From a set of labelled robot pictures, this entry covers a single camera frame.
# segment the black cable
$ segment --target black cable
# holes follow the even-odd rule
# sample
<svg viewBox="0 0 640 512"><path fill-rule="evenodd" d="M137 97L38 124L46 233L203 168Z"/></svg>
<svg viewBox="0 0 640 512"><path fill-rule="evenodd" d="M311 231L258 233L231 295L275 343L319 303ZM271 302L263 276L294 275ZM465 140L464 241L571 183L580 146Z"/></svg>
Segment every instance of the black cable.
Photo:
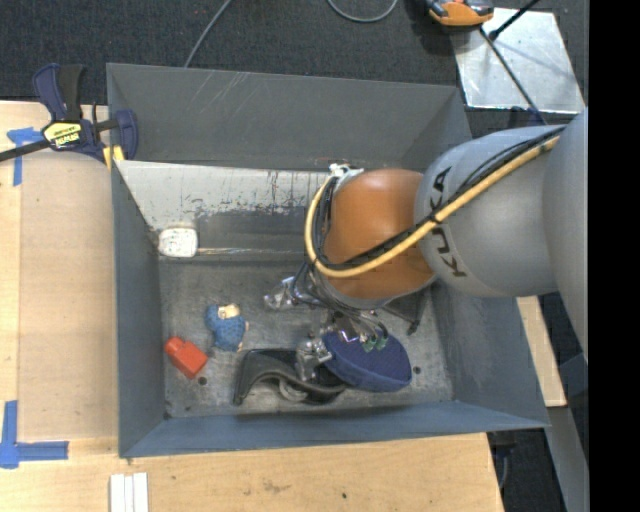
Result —
<svg viewBox="0 0 640 512"><path fill-rule="evenodd" d="M349 21L354 21L356 23L375 23L377 21L382 21L387 16L389 16L389 14L391 14L391 12L395 9L396 5L398 4L398 0L392 0L391 5L387 8L386 11L384 11L379 16L375 16L373 18L359 18L357 16L347 14L346 12L341 10L335 3L333 3L333 0L327 0L327 3L331 6L331 8L335 12L337 12L343 18L348 19Z"/></svg>
<svg viewBox="0 0 640 512"><path fill-rule="evenodd" d="M227 10L227 7L229 7L229 4L231 3L232 0L227 0L222 7L220 7L220 9L218 10L218 12L215 14L215 16L211 19L211 21L209 22L209 24L207 25L207 27L204 29L204 31L202 32L202 35L200 36L200 39L198 39L198 42L195 44L195 46L193 47L193 50L191 50L191 53L189 54L189 58L187 59L187 61L184 63L185 68L188 68L191 65L191 61L193 60L193 57L195 56L196 52L200 49L200 45L202 44L202 41L204 41L204 38L207 37L207 34L209 33L209 31L211 30L211 28L216 24L216 21L218 21L218 19L220 18L220 16L222 16L222 13L224 13L224 11Z"/></svg>
<svg viewBox="0 0 640 512"><path fill-rule="evenodd" d="M502 64L502 67L505 69L507 74L511 77L511 80L520 91L520 94L524 96L524 99L527 100L527 103L529 103L529 105L531 105L531 108L535 111L535 113L538 114L538 116L540 116L540 119L542 120L542 122L544 124L548 124L545 118L542 116L542 112L540 112L540 109L536 106L533 99L531 99L531 96L529 96L524 86L520 83L520 80L518 80L518 77L516 77L516 75L513 74L511 67L509 66L507 61L504 59L502 54L498 51L498 48L496 48L496 45L494 44L493 40L487 35L487 33L484 31L482 27L480 27L480 34L482 35L482 37L484 37L485 41L489 43L491 50L493 50L493 53L495 54L495 56L498 57L498 60Z"/></svg>

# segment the white object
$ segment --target white object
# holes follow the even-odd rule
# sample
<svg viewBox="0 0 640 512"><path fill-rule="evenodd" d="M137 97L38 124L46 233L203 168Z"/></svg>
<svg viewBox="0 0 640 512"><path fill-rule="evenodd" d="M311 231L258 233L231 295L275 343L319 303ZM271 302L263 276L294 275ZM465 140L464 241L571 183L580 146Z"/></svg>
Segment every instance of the white object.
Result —
<svg viewBox="0 0 640 512"><path fill-rule="evenodd" d="M172 258L192 258L198 251L198 233L193 228L169 228L160 233L160 254Z"/></svg>
<svg viewBox="0 0 640 512"><path fill-rule="evenodd" d="M149 486L146 473L111 475L110 512L149 512Z"/></svg>

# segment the black floor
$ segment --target black floor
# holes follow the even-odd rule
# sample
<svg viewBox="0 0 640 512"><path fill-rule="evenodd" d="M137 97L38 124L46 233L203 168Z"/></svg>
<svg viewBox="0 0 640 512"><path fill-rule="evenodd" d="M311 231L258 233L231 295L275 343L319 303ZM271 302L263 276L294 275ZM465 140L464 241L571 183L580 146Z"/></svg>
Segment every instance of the black floor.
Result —
<svg viewBox="0 0 640 512"><path fill-rule="evenodd" d="M520 8L524 0L494 0ZM184 66L224 0L5 0L0 5L0 99L33 100L31 77L43 65L87 67L80 99L106 104L107 62ZM335 0L344 10L375 15L385 0ZM542 0L565 40L589 104L589 2ZM191 67L459 85L449 36L424 15L419 0L399 0L379 23L354 23L324 0L232 0L195 54ZM468 110L474 136L513 125L505 111ZM566 116L550 116L566 121ZM580 353L560 298L541 298L560 363ZM576 408L588 455L588 405ZM504 488L507 512L565 510L542 431L515 433Z"/></svg>

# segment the orange tool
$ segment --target orange tool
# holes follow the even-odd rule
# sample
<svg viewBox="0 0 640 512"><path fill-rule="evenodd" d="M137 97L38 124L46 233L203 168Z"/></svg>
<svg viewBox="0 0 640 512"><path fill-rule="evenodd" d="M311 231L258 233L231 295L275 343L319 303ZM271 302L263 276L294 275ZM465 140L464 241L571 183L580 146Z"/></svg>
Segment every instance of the orange tool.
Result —
<svg viewBox="0 0 640 512"><path fill-rule="evenodd" d="M207 355L190 341L184 341L177 336L169 338L164 344L164 351L178 370L189 379L207 364Z"/></svg>

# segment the metal plate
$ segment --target metal plate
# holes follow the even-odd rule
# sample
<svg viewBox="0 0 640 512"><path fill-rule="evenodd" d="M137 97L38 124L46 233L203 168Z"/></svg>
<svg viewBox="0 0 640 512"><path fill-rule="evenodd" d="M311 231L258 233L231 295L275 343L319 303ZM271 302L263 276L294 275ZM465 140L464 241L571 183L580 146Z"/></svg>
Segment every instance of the metal plate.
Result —
<svg viewBox="0 0 640 512"><path fill-rule="evenodd" d="M516 12L495 9L493 19L483 25L484 31L489 34L498 29ZM530 106L479 31L452 34L451 42L468 106ZM582 112L582 94L553 14L525 13L494 44L538 109L565 114Z"/></svg>

